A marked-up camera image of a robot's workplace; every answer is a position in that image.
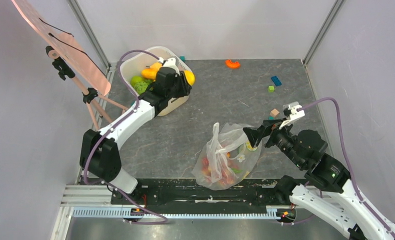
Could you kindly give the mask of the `yellow fake pear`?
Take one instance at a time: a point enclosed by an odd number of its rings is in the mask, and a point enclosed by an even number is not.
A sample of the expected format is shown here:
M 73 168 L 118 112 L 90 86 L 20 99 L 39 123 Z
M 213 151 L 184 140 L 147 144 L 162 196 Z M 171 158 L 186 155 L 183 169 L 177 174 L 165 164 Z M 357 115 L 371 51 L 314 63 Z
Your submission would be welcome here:
M 189 71 L 189 70 L 185 70 L 184 71 L 184 76 L 185 76 L 185 79 L 186 79 L 187 83 L 190 86 L 193 86 L 195 81 L 196 81 L 196 77 L 195 77 L 194 73 Z

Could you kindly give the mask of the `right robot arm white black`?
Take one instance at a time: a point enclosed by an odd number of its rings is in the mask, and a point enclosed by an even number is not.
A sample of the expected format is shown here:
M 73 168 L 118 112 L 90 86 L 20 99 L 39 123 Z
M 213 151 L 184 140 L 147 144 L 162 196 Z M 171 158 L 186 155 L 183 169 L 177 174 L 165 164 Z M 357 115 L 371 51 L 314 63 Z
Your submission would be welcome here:
M 283 176 L 274 187 L 280 204 L 294 204 L 311 212 L 334 227 L 349 240 L 395 240 L 395 223 L 382 215 L 358 188 L 350 171 L 326 153 L 328 144 L 315 130 L 291 134 L 291 126 L 280 121 L 264 120 L 260 127 L 244 127 L 252 147 L 268 138 L 266 148 L 276 146 L 299 170 L 305 171 L 310 185 L 326 193 L 336 205 L 310 192 L 291 176 Z

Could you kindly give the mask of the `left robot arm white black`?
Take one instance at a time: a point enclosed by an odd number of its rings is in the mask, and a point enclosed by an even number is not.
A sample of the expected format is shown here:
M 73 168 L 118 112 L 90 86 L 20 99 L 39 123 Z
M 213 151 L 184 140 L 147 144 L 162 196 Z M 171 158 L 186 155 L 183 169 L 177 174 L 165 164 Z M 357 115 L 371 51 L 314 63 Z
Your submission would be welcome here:
M 173 110 L 184 103 L 195 81 L 191 71 L 161 67 L 155 80 L 146 86 L 127 112 L 100 130 L 89 129 L 84 133 L 79 160 L 84 172 L 90 172 L 123 191 L 123 197 L 129 203 L 138 203 L 143 191 L 137 187 L 138 180 L 123 169 L 119 150 L 145 123 L 164 110 Z

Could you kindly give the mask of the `clear plastic bag of fruits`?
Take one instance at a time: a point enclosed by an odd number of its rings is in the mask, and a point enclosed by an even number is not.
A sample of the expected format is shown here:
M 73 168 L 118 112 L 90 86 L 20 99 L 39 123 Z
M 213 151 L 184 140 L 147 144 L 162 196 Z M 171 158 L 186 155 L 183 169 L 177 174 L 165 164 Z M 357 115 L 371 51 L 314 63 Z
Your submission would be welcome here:
M 240 183 L 255 167 L 262 148 L 252 147 L 243 128 L 249 124 L 213 124 L 212 137 L 203 146 L 192 174 L 196 183 L 221 191 Z

